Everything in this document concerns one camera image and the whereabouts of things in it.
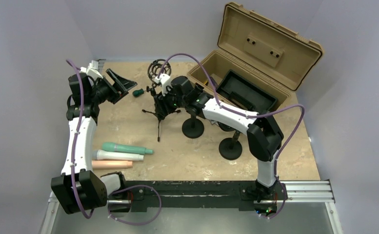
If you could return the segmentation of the round base clip stand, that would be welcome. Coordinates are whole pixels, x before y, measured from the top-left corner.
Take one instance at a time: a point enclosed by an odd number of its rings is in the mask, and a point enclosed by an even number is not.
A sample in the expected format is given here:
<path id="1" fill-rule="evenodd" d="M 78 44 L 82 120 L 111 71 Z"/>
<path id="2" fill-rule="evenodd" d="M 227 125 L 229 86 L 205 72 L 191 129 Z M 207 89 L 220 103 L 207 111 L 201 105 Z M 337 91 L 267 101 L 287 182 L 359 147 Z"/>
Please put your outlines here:
<path id="1" fill-rule="evenodd" d="M 183 122 L 181 130 L 186 137 L 195 139 L 204 133 L 204 125 L 196 115 L 191 114 L 191 117 Z"/>

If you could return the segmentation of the black tripod mic stand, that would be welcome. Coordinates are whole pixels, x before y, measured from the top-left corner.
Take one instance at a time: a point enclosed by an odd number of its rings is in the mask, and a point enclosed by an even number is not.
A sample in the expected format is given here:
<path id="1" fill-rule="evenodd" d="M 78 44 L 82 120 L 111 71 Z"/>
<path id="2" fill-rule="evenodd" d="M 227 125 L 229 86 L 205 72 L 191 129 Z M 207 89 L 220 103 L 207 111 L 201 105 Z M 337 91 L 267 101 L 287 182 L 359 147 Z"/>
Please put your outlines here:
<path id="1" fill-rule="evenodd" d="M 158 87 L 158 85 L 156 85 L 154 83 L 154 78 L 159 74 L 159 69 L 162 67 L 162 65 L 164 63 L 166 64 L 165 65 L 166 74 L 171 75 L 171 65 L 168 62 L 165 62 L 165 59 L 160 58 L 160 59 L 154 60 L 153 62 L 150 63 L 150 65 L 147 69 L 147 75 L 148 75 L 149 79 L 151 80 L 152 84 L 151 84 L 151 86 L 146 86 L 146 92 L 149 92 L 153 98 L 156 94 L 160 93 L 160 92 L 159 93 L 156 92 L 156 87 Z M 144 109 L 142 109 L 141 111 L 144 113 L 153 114 L 156 117 L 155 111 L 151 112 L 151 111 L 147 111 Z M 160 123 L 161 123 L 161 121 L 158 121 L 158 136 L 157 136 L 158 142 L 160 142 Z"/>

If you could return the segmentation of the green microphone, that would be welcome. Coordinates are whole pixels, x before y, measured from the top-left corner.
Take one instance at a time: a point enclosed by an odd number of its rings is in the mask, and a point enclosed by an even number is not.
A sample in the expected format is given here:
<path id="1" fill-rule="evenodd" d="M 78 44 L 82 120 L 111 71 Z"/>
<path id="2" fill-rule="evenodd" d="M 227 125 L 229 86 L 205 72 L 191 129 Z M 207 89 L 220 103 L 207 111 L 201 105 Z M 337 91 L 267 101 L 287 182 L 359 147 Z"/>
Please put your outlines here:
<path id="1" fill-rule="evenodd" d="M 122 145 L 113 142 L 105 142 L 102 144 L 102 149 L 108 152 L 120 152 L 120 153 L 131 153 L 139 155 L 152 155 L 154 150 L 147 149 L 140 146 L 132 145 Z"/>

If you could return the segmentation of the white microphone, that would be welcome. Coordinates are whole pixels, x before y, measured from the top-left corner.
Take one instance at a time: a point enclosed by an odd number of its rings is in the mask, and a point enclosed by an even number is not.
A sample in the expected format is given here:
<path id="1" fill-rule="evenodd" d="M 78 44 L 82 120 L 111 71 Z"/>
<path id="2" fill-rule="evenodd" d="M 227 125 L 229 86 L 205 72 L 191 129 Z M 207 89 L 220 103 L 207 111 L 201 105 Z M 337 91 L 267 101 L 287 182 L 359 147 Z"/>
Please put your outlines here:
<path id="1" fill-rule="evenodd" d="M 96 150 L 93 152 L 92 159 L 93 160 L 144 161 L 144 155 Z"/>

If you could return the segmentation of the round base shock mount stand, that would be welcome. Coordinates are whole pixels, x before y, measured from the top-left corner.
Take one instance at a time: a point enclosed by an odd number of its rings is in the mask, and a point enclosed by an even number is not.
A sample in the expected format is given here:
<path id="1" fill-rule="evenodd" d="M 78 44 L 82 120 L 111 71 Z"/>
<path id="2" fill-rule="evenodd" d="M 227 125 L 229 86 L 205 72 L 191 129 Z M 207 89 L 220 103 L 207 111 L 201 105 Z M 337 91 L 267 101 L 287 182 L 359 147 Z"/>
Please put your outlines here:
<path id="1" fill-rule="evenodd" d="M 219 144 L 220 155 L 227 160 L 236 160 L 242 154 L 242 145 L 239 142 L 240 132 L 228 125 L 218 122 L 218 126 L 225 132 L 234 131 L 231 138 L 223 139 Z"/>

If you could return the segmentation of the pink microphone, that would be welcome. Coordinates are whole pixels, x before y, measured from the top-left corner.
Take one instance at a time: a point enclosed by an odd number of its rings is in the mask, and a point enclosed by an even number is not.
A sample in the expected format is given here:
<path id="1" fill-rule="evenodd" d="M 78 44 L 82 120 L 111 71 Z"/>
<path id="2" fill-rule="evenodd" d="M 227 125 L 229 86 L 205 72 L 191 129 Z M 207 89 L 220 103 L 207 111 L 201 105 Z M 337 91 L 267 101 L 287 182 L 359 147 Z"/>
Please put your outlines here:
<path id="1" fill-rule="evenodd" d="M 93 160 L 92 167 L 94 170 L 129 169 L 133 167 L 133 162 L 122 160 Z"/>

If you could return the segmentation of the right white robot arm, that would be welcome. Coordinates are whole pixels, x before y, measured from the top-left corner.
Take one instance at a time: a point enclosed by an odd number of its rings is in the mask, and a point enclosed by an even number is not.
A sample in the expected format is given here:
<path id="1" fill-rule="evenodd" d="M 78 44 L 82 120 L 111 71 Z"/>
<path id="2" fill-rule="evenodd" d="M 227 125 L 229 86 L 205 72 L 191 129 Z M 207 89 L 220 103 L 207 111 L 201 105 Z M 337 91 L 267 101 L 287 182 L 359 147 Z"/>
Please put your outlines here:
<path id="1" fill-rule="evenodd" d="M 198 83 L 192 84 L 185 76 L 171 78 L 160 74 L 151 79 L 152 87 L 147 88 L 155 101 L 155 113 L 162 121 L 172 113 L 185 109 L 190 118 L 182 124 L 182 132 L 188 138 L 198 138 L 204 132 L 202 119 L 234 131 L 231 138 L 219 144 L 219 153 L 227 160 L 235 160 L 242 153 L 240 134 L 247 137 L 249 151 L 258 161 L 258 176 L 253 189 L 245 189 L 245 194 L 257 201 L 274 198 L 279 185 L 276 174 L 276 160 L 283 133 L 271 116 L 260 117 L 259 113 L 242 110 L 220 103 L 216 97 L 203 90 Z"/>

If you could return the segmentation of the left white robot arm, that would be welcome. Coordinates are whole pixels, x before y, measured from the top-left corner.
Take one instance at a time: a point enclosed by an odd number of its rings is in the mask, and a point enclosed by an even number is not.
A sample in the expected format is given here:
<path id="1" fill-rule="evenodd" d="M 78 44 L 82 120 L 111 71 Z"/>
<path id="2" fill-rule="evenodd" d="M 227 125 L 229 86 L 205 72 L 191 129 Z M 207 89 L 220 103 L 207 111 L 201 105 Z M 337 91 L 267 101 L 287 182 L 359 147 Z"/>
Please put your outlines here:
<path id="1" fill-rule="evenodd" d="M 128 193 L 121 172 L 98 177 L 92 167 L 99 105 L 106 101 L 117 103 L 137 85 L 111 69 L 106 73 L 111 82 L 100 74 L 80 70 L 68 78 L 72 94 L 66 103 L 70 133 L 67 156 L 60 176 L 51 179 L 52 192 L 67 214 L 93 212 L 106 206 L 110 195 L 123 199 Z"/>

